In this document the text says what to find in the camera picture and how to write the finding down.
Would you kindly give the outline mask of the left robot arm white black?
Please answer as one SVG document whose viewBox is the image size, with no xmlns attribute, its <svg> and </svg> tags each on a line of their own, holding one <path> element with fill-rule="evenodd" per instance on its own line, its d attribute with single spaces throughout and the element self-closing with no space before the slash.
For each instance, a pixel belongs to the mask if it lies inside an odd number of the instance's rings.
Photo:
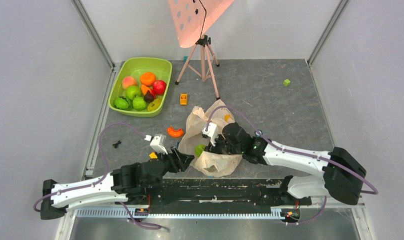
<svg viewBox="0 0 404 240">
<path fill-rule="evenodd" d="M 43 182 L 43 195 L 35 209 L 42 220 L 61 218 L 66 212 L 92 204 L 132 201 L 142 203 L 147 188 L 158 187 L 166 173 L 184 172 L 195 158 L 172 147 L 147 162 L 124 165 L 102 176 L 74 183 Z"/>
</svg>

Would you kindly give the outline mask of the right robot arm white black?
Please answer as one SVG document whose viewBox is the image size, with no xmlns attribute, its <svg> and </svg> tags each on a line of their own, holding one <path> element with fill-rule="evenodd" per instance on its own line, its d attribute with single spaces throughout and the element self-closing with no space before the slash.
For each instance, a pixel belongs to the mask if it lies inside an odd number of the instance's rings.
<svg viewBox="0 0 404 240">
<path fill-rule="evenodd" d="M 330 196 L 347 205 L 358 203 L 366 170 L 343 148 L 313 151 L 290 147 L 261 136 L 251 136 L 235 122 L 224 128 L 206 123 L 201 133 L 210 140 L 205 148 L 207 152 L 240 155 L 254 165 L 279 166 L 308 173 L 304 177 L 285 177 L 278 191 L 279 199 L 285 204 L 311 196 Z"/>
</svg>

